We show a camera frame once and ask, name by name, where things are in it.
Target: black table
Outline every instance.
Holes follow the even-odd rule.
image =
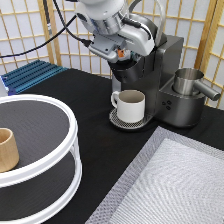
[[[73,110],[79,126],[82,181],[71,202],[47,224],[85,223],[158,126],[224,149],[224,111],[209,107],[191,129],[159,121],[136,133],[114,128],[109,122],[111,86],[109,79],[71,69],[24,92],[63,101]]]

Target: mesh tray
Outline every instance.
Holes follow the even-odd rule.
[[[14,169],[27,166],[51,153],[69,131],[68,116],[60,108],[41,101],[0,104],[0,127],[13,131],[20,160]]]

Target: coffee machine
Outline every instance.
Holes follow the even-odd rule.
[[[130,18],[144,23],[151,31],[154,38],[158,28],[149,19],[130,13]],[[109,65],[113,72],[113,91],[138,90],[146,96],[146,116],[138,124],[125,124],[116,118],[115,111],[110,114],[111,122],[125,130],[136,130],[145,126],[152,118],[163,121],[179,128],[187,128],[196,125],[201,118],[206,96],[216,101],[220,94],[205,84],[201,84],[200,91],[191,88],[190,93],[180,92],[189,87],[189,83],[196,80],[189,77],[187,71],[183,82],[187,86],[178,85],[176,74],[180,64],[184,39],[177,36],[162,34],[160,43],[150,55],[141,57],[133,66],[124,64]]]
[[[127,124],[117,118],[116,109],[111,111],[110,121],[128,131],[144,127],[153,118],[180,128],[194,126],[200,121],[206,96],[218,100],[220,94],[201,82],[200,71],[177,72],[184,39],[163,33],[166,15],[160,0],[156,0],[158,27],[133,14],[140,1],[127,6],[126,0],[79,0],[76,9],[94,35],[89,50],[106,59],[113,72],[113,91],[138,90],[145,95],[142,121]]]

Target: shoji screen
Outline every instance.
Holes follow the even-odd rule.
[[[160,1],[166,9],[165,34],[184,37],[180,67],[194,67],[210,0]],[[134,11],[159,25],[159,10],[153,0],[143,0]]]
[[[201,70],[205,73],[206,83],[222,93],[218,102],[211,100],[207,104],[224,109],[224,0],[219,0],[213,18]]]
[[[37,0],[0,0],[0,53],[21,53],[45,42]],[[0,59],[0,75],[33,60],[49,61],[47,47],[19,57]]]

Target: white mug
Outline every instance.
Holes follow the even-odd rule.
[[[113,92],[112,105],[117,108],[117,117],[126,123],[136,123],[145,115],[145,95],[137,90]]]

